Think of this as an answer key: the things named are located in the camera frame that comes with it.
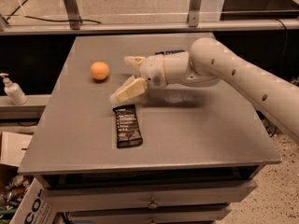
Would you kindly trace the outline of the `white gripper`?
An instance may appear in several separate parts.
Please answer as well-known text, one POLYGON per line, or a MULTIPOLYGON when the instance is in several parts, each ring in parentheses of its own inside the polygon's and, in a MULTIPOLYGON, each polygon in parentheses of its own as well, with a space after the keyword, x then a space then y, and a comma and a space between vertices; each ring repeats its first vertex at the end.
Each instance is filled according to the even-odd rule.
POLYGON ((164 56, 153 55, 145 59, 143 56, 125 56, 127 66, 139 69, 141 77, 130 76, 110 95, 112 104, 120 104, 143 94, 148 87, 161 89, 167 85, 164 71, 164 56))

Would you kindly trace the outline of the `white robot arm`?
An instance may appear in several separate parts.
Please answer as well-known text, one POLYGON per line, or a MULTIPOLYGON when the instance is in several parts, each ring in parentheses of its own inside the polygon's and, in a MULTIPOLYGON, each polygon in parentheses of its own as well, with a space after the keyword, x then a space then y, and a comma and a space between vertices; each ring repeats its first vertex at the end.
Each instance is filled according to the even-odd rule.
POLYGON ((299 87, 245 61, 213 37, 195 40, 188 51, 126 56, 135 74, 110 95, 113 104, 171 84, 212 85, 220 79, 232 86, 294 142, 299 142, 299 87))

